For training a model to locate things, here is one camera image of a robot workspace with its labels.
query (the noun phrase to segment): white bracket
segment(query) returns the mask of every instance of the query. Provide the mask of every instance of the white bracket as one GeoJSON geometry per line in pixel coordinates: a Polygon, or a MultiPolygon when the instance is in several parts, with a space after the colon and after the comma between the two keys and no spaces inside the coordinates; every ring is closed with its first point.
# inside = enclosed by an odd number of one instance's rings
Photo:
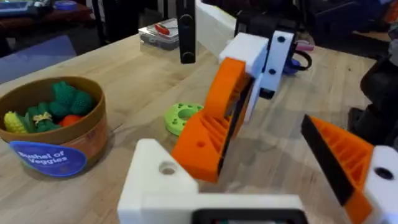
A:
{"type": "Polygon", "coordinates": [[[302,210],[297,195],[199,194],[198,184],[154,139],[136,146],[118,204],[120,224],[189,224],[201,208],[302,210]]]}

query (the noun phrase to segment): round container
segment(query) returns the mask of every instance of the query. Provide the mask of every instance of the round container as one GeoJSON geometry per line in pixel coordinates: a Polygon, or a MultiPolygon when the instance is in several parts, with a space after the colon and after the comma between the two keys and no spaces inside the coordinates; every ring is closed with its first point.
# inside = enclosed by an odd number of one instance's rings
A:
{"type": "Polygon", "coordinates": [[[57,77],[37,80],[22,85],[0,98],[0,138],[6,142],[41,142],[77,149],[86,157],[84,169],[92,167],[103,155],[107,141],[106,127],[104,93],[96,82],[86,78],[57,77]],[[24,116],[28,107],[37,106],[43,101],[53,101],[52,85],[61,81],[93,97],[95,107],[88,115],[70,126],[43,133],[16,134],[6,131],[3,119],[8,111],[16,111],[24,116]]]}

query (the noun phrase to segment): black rubber pad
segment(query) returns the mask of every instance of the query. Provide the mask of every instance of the black rubber pad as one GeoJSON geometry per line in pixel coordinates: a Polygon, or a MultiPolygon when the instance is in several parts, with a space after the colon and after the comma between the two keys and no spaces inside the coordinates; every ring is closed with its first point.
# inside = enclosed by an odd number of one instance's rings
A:
{"type": "Polygon", "coordinates": [[[344,206],[352,196],[354,187],[308,115],[304,116],[301,124],[301,133],[328,179],[337,200],[340,205],[344,206]]]}

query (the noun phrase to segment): plastic box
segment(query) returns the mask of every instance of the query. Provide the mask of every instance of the plastic box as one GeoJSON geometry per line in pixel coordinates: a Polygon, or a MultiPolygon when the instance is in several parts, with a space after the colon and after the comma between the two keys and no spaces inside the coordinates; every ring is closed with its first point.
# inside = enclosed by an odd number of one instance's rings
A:
{"type": "Polygon", "coordinates": [[[173,18],[160,23],[169,29],[169,35],[158,33],[155,26],[151,25],[138,30],[141,41],[164,50],[176,49],[179,46],[177,20],[173,18]]]}

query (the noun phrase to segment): green toy donut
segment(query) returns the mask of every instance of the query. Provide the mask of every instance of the green toy donut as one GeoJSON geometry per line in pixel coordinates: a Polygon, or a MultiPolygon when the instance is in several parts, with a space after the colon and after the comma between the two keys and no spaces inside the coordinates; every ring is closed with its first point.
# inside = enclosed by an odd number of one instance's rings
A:
{"type": "Polygon", "coordinates": [[[174,104],[164,115],[166,129],[176,136],[180,136],[188,119],[201,109],[203,109],[203,106],[196,103],[174,104]]]}

